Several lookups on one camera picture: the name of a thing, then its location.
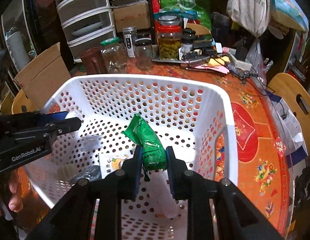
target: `human hand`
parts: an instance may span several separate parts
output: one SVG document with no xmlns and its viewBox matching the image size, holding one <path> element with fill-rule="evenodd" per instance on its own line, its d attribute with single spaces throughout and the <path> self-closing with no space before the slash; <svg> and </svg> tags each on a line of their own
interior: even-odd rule
<svg viewBox="0 0 310 240">
<path fill-rule="evenodd" d="M 22 201 L 21 192 L 19 190 L 19 181 L 18 181 L 17 171 L 12 171 L 8 185 L 9 185 L 9 190 L 13 194 L 9 201 L 8 207 L 11 211 L 20 212 L 23 209 L 23 201 Z"/>
</svg>

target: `green snack package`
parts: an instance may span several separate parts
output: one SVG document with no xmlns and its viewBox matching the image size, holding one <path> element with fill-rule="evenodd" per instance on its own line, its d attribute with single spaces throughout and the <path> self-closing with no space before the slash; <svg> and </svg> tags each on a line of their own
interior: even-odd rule
<svg viewBox="0 0 310 240">
<path fill-rule="evenodd" d="M 134 114 L 131 123 L 122 133 L 134 143 L 143 146 L 143 166 L 146 171 L 166 169 L 164 147 L 153 129 L 139 114 Z"/>
<path fill-rule="evenodd" d="M 161 11 L 196 12 L 199 23 L 212 30 L 210 0 L 159 0 L 159 3 Z"/>
</svg>

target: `bolt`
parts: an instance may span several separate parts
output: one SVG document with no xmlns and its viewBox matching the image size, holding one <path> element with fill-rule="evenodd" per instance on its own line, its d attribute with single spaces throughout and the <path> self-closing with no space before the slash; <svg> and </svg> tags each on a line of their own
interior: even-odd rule
<svg viewBox="0 0 310 240">
<path fill-rule="evenodd" d="M 231 184 L 231 181 L 228 178 L 224 178 L 224 179 L 221 179 L 221 183 L 227 187 Z"/>
<path fill-rule="evenodd" d="M 115 174 L 116 174 L 117 176 L 119 176 L 119 177 L 122 177 L 122 176 L 125 175 L 125 171 L 123 171 L 123 170 L 117 170 L 117 171 L 115 171 Z"/>
<path fill-rule="evenodd" d="M 78 185 L 80 185 L 80 186 L 85 186 L 85 185 L 87 185 L 87 183 L 88 183 L 88 179 L 80 179 L 78 181 Z"/>
<path fill-rule="evenodd" d="M 186 171 L 184 171 L 184 174 L 185 174 L 186 176 L 190 177 L 190 176 L 193 176 L 193 171 L 191 171 L 191 170 L 186 170 Z"/>
</svg>

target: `laundry basket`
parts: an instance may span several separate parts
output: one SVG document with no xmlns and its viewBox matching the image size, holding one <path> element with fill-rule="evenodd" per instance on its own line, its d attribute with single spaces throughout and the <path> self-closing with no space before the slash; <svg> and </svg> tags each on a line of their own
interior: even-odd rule
<svg viewBox="0 0 310 240">
<path fill-rule="evenodd" d="M 70 188 L 67 182 L 56 179 L 59 166 L 72 163 L 80 172 L 100 165 L 105 177 L 120 167 L 120 160 L 132 157 L 135 144 L 120 132 L 134 113 L 149 123 L 164 147 L 173 146 L 176 157 L 206 179 L 215 179 L 223 138 L 224 177 L 237 185 L 231 103 L 227 93 L 215 85 L 148 75 L 79 76 L 62 85 L 44 111 L 70 111 L 82 120 L 75 134 L 58 136 L 49 156 L 26 167 L 33 186 L 49 207 Z M 90 136 L 100 136 L 100 146 L 85 150 L 83 141 Z M 186 239 L 187 201 L 176 201 L 178 216 L 165 218 L 157 212 L 147 183 L 141 175 L 136 200 L 122 201 L 123 239 Z"/>
</svg>

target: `white logo on bag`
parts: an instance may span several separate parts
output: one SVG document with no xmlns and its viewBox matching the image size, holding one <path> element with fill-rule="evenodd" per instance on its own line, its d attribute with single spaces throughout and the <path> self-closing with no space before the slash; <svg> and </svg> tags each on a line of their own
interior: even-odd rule
<svg viewBox="0 0 310 240">
<path fill-rule="evenodd" d="M 25 157 L 27 157 L 27 156 L 30 156 L 30 155 L 32 155 L 32 154 L 34 154 L 34 153 L 36 153 L 36 152 L 39 152 L 39 151 L 41 151 L 41 149 L 40 149 L 40 147 L 37 147 L 37 148 L 35 148 L 35 149 L 32 149 L 32 150 L 29 151 L 29 152 L 22 153 L 22 154 L 20 154 L 20 155 L 17 155 L 17 156 L 15 156 L 15 157 L 12 157 L 12 161 L 13 161 L 13 162 L 16 162 L 17 160 L 20 160 L 20 159 L 22 159 L 22 158 L 25 158 Z"/>
<path fill-rule="evenodd" d="M 177 3 L 184 10 L 190 10 L 190 9 L 193 9 L 196 6 L 196 1 L 195 0 L 177 0 Z"/>
</svg>

